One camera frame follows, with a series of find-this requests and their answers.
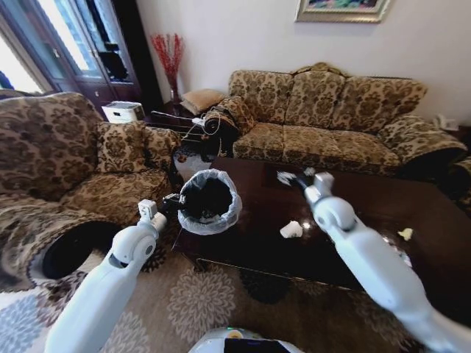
window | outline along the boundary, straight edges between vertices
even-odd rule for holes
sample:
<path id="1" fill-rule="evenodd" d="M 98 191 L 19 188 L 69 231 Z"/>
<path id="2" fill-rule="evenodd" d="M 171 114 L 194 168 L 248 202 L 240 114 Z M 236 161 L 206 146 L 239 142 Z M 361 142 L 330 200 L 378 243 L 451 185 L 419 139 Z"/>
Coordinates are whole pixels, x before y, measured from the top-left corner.
<path id="1" fill-rule="evenodd" d="M 0 35 L 0 53 L 0 71 L 3 73 L 0 74 L 0 87 L 29 93 L 43 92 L 2 35 Z"/>

wall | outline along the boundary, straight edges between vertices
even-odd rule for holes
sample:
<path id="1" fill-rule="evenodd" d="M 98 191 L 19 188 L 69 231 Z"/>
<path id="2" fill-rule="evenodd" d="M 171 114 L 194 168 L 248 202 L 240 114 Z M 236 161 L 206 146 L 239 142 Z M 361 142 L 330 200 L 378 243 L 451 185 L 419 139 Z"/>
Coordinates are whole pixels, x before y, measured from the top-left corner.
<path id="1" fill-rule="evenodd" d="M 291 71 L 325 61 L 355 75 L 418 79 L 430 88 L 419 113 L 471 125 L 471 1 L 395 0 L 382 24 L 295 23 L 298 0 L 137 1 L 148 36 L 185 39 L 181 92 L 225 92 L 240 68 Z"/>

red decorative branches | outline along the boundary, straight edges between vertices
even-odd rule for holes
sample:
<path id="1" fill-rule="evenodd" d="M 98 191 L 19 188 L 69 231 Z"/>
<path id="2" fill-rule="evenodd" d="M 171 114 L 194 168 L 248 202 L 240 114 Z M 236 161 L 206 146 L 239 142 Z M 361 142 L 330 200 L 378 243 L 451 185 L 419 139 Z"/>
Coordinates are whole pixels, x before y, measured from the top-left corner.
<path id="1" fill-rule="evenodd" d="M 178 35 L 152 35 L 152 45 L 157 52 L 163 70 L 169 80 L 171 87 L 177 86 L 177 74 L 182 62 L 185 45 L 183 39 Z"/>

trash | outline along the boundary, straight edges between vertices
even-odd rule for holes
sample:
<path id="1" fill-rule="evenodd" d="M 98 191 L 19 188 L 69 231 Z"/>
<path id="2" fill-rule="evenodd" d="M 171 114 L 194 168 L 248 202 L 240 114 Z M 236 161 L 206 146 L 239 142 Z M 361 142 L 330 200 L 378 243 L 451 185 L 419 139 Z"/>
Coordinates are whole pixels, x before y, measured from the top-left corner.
<path id="1" fill-rule="evenodd" d="M 412 238 L 414 231 L 411 228 L 405 228 L 402 232 L 397 232 L 400 237 L 403 237 L 405 241 L 409 241 Z"/>
<path id="2" fill-rule="evenodd" d="M 280 233 L 283 238 L 300 238 L 302 237 L 302 227 L 296 221 L 291 221 L 286 224 L 282 229 L 280 229 Z"/>

carpet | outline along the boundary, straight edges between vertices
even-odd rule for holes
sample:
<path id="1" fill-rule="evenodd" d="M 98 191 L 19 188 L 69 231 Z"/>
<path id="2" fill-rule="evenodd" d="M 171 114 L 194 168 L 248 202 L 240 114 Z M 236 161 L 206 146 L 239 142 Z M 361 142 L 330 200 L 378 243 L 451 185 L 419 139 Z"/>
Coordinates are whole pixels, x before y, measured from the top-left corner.
<path id="1" fill-rule="evenodd" d="M 178 157 L 185 180 L 210 165 L 185 145 Z M 362 293 L 221 265 L 195 272 L 171 251 L 178 231 L 171 220 L 102 352 L 184 353 L 209 329 L 225 326 L 286 340 L 306 353 L 421 349 L 390 313 Z M 0 352 L 43 352 L 52 324 L 101 259 L 94 252 L 61 280 L 37 279 L 31 290 L 0 293 Z"/>
<path id="2" fill-rule="evenodd" d="M 175 166 L 185 181 L 189 180 L 197 171 L 210 168 L 211 163 L 202 161 L 199 149 L 198 144 L 184 143 L 174 153 Z"/>

